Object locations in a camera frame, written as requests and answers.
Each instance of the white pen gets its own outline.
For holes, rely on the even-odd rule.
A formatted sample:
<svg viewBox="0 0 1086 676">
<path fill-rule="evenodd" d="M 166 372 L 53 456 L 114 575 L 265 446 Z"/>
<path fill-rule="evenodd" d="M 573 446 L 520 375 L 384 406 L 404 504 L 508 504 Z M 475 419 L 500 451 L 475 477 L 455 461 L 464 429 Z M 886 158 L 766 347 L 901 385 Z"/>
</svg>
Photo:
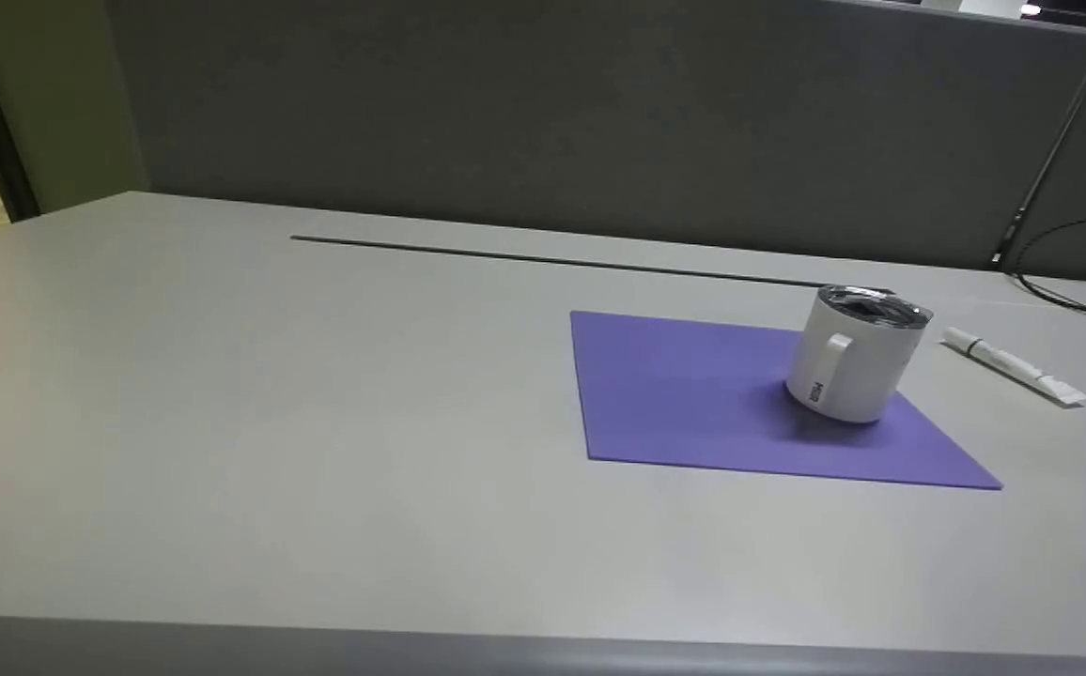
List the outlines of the white pen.
<svg viewBox="0 0 1086 676">
<path fill-rule="evenodd" d="M 985 343 L 985 340 L 979 340 L 979 336 L 969 336 L 969 330 L 947 327 L 947 340 L 944 340 L 944 343 L 947 343 L 954 353 L 961 353 L 961 358 L 969 358 L 969 361 L 980 361 L 985 367 L 994 367 L 994 372 L 999 372 L 999 375 L 1007 375 L 1007 378 L 1017 378 L 1024 386 L 1054 398 L 1058 406 L 1075 408 L 1075 406 L 1086 401 L 1086 395 L 1075 391 L 1070 385 L 1040 372 L 1039 365 L 1029 365 L 1029 361 L 1024 361 L 1024 358 L 1016 358 L 1016 353 L 1007 353 L 1007 351 L 999 351 L 999 347 L 994 347 L 994 343 Z"/>
</svg>

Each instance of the table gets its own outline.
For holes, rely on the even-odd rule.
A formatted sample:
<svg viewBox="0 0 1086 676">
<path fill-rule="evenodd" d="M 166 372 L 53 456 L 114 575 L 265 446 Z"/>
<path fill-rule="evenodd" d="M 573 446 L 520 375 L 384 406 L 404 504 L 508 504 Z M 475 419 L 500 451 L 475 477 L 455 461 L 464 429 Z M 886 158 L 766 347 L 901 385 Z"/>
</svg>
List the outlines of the table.
<svg viewBox="0 0 1086 676">
<path fill-rule="evenodd" d="M 935 310 L 901 391 L 1007 487 L 585 461 L 575 310 L 801 327 L 807 288 L 292 238 L 893 287 Z M 1086 317 L 994 272 L 172 194 L 0 229 L 0 648 L 1086 673 L 1086 408 L 947 353 L 952 322 L 1086 391 Z"/>
</svg>

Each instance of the purple paper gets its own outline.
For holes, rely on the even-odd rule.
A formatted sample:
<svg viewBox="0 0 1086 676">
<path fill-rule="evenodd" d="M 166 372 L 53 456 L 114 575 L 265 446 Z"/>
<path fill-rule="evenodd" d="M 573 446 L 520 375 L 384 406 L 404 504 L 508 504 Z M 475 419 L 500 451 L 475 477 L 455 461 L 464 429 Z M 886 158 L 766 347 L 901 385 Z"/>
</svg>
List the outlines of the purple paper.
<svg viewBox="0 0 1086 676">
<path fill-rule="evenodd" d="M 999 487 L 901 395 L 863 429 L 801 408 L 792 330 L 575 313 L 573 336 L 599 461 Z"/>
</svg>

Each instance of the cup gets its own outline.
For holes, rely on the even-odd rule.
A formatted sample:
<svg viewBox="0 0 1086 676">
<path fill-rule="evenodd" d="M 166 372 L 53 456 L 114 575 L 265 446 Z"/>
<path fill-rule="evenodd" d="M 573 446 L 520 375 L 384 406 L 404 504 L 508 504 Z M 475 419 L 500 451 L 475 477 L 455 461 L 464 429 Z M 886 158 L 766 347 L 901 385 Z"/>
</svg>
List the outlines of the cup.
<svg viewBox="0 0 1086 676">
<path fill-rule="evenodd" d="M 872 287 L 823 287 L 801 336 L 784 391 L 845 425 L 886 408 L 931 313 Z"/>
</svg>

